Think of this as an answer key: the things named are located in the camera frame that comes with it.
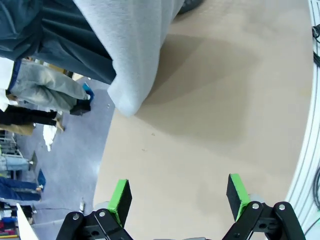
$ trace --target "beige table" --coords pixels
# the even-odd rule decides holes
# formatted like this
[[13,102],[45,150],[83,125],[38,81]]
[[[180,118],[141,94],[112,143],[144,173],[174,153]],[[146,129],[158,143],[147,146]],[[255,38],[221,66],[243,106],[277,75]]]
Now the beige table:
[[221,239],[229,173],[269,205],[285,199],[312,90],[306,0],[206,0],[178,18],[135,117],[115,113],[94,203],[128,178],[136,240]]

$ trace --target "gray floor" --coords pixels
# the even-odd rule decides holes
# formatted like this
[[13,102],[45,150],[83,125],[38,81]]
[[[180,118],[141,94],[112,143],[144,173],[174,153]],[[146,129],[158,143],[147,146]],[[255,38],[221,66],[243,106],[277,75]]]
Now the gray floor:
[[95,96],[91,112],[83,116],[66,114],[63,117],[64,133],[57,133],[48,152],[43,139],[43,126],[38,125],[32,136],[18,136],[22,154],[38,160],[37,175],[42,169],[46,178],[42,201],[35,203],[37,214],[34,229],[40,240],[55,240],[62,219],[71,211],[78,211],[85,202],[85,213],[93,209],[93,197],[98,171],[103,156],[114,105],[108,96],[108,85],[87,78]]

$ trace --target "black shoe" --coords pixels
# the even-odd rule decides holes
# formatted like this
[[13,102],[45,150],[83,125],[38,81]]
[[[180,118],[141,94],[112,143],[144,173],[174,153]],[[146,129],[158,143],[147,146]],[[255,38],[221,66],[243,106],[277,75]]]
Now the black shoe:
[[90,101],[89,100],[82,100],[80,103],[75,105],[71,110],[71,115],[81,116],[87,112],[91,111]]
[[195,8],[197,8],[200,4],[202,4],[204,0],[184,0],[184,3],[178,12],[179,15],[185,14]]

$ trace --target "gray sweatshirt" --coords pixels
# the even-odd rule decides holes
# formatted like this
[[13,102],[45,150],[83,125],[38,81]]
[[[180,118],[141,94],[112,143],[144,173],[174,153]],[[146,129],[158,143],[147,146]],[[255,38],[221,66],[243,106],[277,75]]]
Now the gray sweatshirt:
[[129,117],[148,96],[160,48],[184,0],[73,0],[113,59],[108,89],[115,107]]

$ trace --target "bolt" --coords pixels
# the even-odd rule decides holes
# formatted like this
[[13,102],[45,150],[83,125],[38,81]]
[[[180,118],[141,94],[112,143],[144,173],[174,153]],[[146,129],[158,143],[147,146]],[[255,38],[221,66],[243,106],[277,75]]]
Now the bolt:
[[253,209],[258,209],[258,208],[259,208],[259,204],[258,204],[258,203],[254,203],[254,204],[252,205],[252,208],[253,208]]
[[73,215],[73,220],[78,220],[78,219],[79,219],[79,215],[78,214]]
[[286,209],[286,206],[285,206],[285,205],[283,205],[283,204],[280,204],[279,209],[280,209],[281,211],[283,211],[283,210],[285,210],[285,209]]

